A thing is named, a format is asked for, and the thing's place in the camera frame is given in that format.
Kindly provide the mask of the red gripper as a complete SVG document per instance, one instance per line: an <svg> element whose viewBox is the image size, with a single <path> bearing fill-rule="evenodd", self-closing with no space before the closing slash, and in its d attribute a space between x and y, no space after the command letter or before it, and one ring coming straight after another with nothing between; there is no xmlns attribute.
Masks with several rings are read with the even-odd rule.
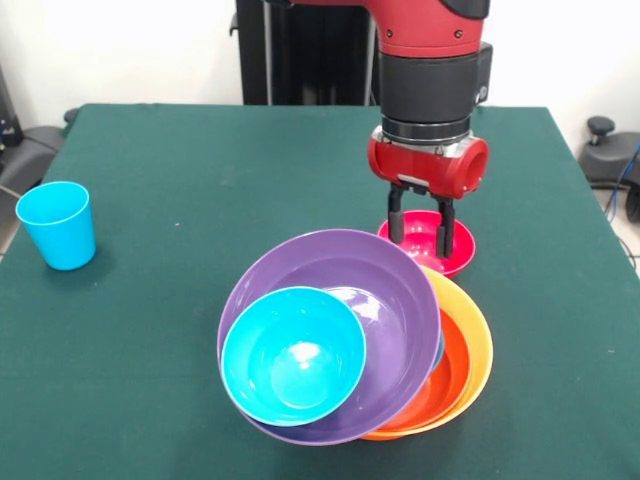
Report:
<svg viewBox="0 0 640 480"><path fill-rule="evenodd" d="M437 196L441 216L436 231L436 255L450 257L455 225L452 199L462 199L480 186L488 160L488 143L473 135L449 145L420 146L392 141L381 127L376 127L368 144L369 165L376 176L394 183L387 198L388 238L396 245L404 240L401 201L405 187L400 184L425 187Z"/></svg>

